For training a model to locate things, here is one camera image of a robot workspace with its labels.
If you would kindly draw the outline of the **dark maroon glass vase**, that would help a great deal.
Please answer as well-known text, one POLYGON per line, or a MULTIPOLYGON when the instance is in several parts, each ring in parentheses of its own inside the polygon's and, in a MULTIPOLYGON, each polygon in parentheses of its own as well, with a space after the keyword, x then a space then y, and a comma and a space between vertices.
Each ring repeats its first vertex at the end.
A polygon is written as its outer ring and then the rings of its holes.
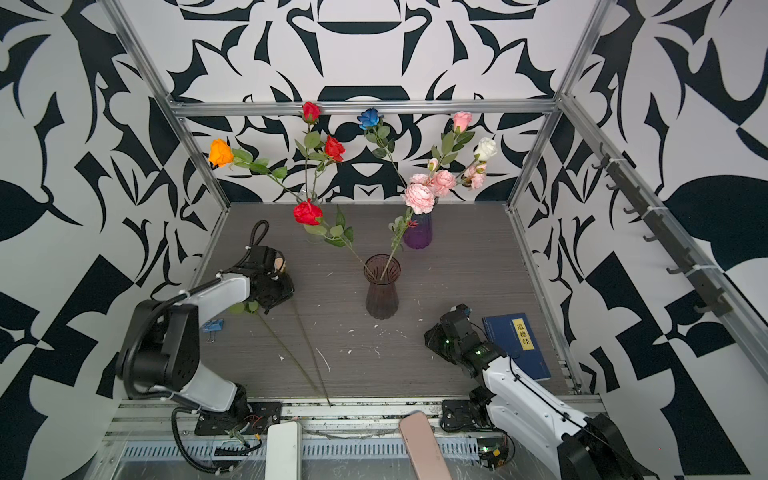
POLYGON ((391 318, 399 308, 396 282, 402 273, 400 263, 389 255, 376 254, 368 258, 363 272, 368 281, 365 301, 368 314, 377 320, 391 318))

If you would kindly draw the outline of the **orange artificial rose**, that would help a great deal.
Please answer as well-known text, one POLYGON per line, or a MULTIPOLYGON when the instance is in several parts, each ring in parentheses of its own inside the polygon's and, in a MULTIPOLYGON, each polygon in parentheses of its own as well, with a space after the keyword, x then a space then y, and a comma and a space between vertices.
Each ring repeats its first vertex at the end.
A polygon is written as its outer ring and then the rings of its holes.
POLYGON ((302 198, 296 192, 286 187, 283 182, 287 176, 286 168, 270 169, 267 159, 259 159, 246 150, 233 148, 222 139, 212 141, 208 153, 208 162, 217 168, 235 166, 249 170, 251 173, 265 176, 277 184, 283 192, 291 195, 298 203, 302 201, 302 198))

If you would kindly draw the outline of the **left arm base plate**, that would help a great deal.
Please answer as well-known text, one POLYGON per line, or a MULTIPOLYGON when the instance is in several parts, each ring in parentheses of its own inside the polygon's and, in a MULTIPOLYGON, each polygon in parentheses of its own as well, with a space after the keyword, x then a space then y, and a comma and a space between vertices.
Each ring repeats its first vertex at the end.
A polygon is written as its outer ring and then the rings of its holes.
POLYGON ((213 413, 203 411, 197 420, 197 436, 222 436, 235 427, 244 435, 264 435, 270 426, 280 422, 283 404, 278 401, 248 402, 240 409, 213 413))

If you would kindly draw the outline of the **clear glass vase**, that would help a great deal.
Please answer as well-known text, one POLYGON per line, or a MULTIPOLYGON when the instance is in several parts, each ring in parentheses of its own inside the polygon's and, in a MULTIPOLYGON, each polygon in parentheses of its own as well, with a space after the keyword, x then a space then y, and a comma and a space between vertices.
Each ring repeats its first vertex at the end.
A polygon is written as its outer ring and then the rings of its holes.
POLYGON ((320 233, 320 218, 323 218, 324 214, 320 207, 320 201, 313 197, 306 186, 301 188, 300 196, 302 202, 293 210, 294 219, 304 228, 309 243, 321 244, 324 235, 320 233))

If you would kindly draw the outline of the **purple blue glass vase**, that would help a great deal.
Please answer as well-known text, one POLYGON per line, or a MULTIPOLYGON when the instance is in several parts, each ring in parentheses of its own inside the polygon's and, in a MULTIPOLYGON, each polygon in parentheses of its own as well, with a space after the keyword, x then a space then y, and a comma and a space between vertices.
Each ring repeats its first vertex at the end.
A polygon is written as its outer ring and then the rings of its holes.
POLYGON ((432 213, 413 214, 403 235, 404 244, 410 249, 428 247, 433 238, 432 213))

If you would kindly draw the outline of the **pink artificial rose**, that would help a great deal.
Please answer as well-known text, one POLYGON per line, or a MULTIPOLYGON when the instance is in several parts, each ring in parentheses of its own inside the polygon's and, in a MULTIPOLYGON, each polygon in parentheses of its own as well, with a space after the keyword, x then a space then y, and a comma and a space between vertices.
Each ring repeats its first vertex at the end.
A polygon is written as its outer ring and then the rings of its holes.
POLYGON ((469 130, 472 114, 469 112, 455 113, 450 122, 450 129, 440 135, 440 141, 431 148, 431 158, 428 171, 436 174, 442 167, 448 167, 455 161, 459 152, 474 137, 469 130))

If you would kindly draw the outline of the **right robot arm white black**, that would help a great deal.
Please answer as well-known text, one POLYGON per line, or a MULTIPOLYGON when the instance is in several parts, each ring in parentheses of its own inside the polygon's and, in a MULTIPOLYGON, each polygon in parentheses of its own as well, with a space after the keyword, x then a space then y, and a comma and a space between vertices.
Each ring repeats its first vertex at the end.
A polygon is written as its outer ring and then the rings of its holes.
POLYGON ((500 346, 478 335, 458 304, 424 333, 424 344, 479 386, 473 422, 519 442, 559 479, 657 479, 634 458, 615 423, 568 405, 527 375, 500 346))

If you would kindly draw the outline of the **pink peony flower spray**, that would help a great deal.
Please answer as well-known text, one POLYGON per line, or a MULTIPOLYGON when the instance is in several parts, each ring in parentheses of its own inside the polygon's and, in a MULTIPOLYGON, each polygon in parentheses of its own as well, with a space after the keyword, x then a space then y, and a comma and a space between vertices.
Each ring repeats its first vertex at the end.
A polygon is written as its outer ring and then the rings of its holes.
POLYGON ((431 180, 431 190, 435 197, 447 196, 457 185, 469 190, 479 190, 485 182, 487 163, 473 163, 458 176, 452 175, 447 170, 440 170, 431 180))

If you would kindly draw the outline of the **small red artificial rose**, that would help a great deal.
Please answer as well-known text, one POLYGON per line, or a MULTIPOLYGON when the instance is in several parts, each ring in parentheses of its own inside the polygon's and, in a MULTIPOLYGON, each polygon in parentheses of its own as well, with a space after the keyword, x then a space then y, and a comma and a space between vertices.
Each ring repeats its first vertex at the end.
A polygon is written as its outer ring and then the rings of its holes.
POLYGON ((304 160, 305 197, 307 200, 311 200, 312 193, 309 185, 309 160, 320 144, 320 133, 315 130, 315 126, 319 121, 321 110, 315 103, 305 102, 302 105, 301 113, 302 121, 306 126, 306 131, 304 133, 304 138, 296 141, 296 146, 304 160))

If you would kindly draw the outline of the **white artificial rose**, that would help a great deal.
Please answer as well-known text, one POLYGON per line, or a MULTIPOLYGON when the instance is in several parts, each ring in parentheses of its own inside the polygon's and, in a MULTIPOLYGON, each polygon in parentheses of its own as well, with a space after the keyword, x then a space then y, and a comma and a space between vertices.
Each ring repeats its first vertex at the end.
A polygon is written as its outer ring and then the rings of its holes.
POLYGON ((498 151, 499 148, 494 139, 489 137, 482 138, 473 151, 474 162, 472 166, 480 168, 493 158, 498 151))

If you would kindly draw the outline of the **blue artificial rose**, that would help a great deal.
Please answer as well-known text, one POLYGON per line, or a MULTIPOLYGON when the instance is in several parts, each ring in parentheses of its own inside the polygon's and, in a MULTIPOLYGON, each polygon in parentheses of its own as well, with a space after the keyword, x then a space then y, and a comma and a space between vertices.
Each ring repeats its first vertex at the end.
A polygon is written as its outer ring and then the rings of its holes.
POLYGON ((406 180, 394 160, 395 140, 392 137, 392 129, 384 122, 384 117, 377 109, 368 108, 357 117, 357 120, 365 139, 373 146, 374 157, 388 161, 395 170, 399 183, 406 188, 406 180))

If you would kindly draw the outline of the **large red artificial rose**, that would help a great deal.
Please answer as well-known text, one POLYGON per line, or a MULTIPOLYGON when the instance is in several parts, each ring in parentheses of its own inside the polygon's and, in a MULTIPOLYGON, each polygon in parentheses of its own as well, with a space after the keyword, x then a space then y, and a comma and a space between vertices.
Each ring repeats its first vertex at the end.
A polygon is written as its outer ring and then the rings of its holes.
POLYGON ((320 139, 318 132, 311 132, 310 136, 315 139, 312 146, 307 145, 307 159, 315 163, 312 184, 308 192, 313 201, 318 200, 320 195, 317 193, 317 182, 320 176, 330 165, 341 163, 343 154, 346 152, 344 146, 335 138, 328 136, 325 140, 320 139))

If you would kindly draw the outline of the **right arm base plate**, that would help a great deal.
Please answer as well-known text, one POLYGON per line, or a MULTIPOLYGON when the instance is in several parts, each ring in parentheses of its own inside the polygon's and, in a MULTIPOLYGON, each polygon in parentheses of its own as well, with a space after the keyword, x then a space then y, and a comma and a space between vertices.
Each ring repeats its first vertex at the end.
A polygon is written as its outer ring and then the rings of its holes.
POLYGON ((489 400, 443 400, 439 426, 448 433, 494 431, 488 414, 489 400))

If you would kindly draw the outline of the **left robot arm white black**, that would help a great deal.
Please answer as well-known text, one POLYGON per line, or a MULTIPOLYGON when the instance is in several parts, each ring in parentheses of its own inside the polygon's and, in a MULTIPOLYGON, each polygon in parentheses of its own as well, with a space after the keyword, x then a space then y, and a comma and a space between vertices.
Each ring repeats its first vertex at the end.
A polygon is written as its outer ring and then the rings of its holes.
POLYGON ((263 245, 269 230, 266 220, 251 230, 244 255, 215 278, 163 301, 145 300, 133 312, 116 360, 116 377, 132 400, 172 400, 171 432, 181 456, 203 474, 224 476, 237 468, 232 461, 204 464, 186 449, 178 416, 198 414, 218 423, 240 441, 242 454, 259 450, 260 442, 242 438, 252 409, 243 385, 226 380, 206 367, 200 356, 203 326, 233 306, 250 313, 269 313, 289 300, 294 285, 284 255, 263 245))

